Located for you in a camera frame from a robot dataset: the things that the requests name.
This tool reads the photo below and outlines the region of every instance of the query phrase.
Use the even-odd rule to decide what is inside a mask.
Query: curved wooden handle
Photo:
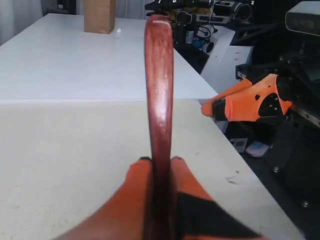
[[[155,188],[168,184],[172,135],[174,55],[168,18],[152,15],[145,27],[144,60]]]

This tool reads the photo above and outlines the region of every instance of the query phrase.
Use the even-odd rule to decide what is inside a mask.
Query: brown box
[[[84,0],[84,31],[109,34],[115,28],[116,0]]]

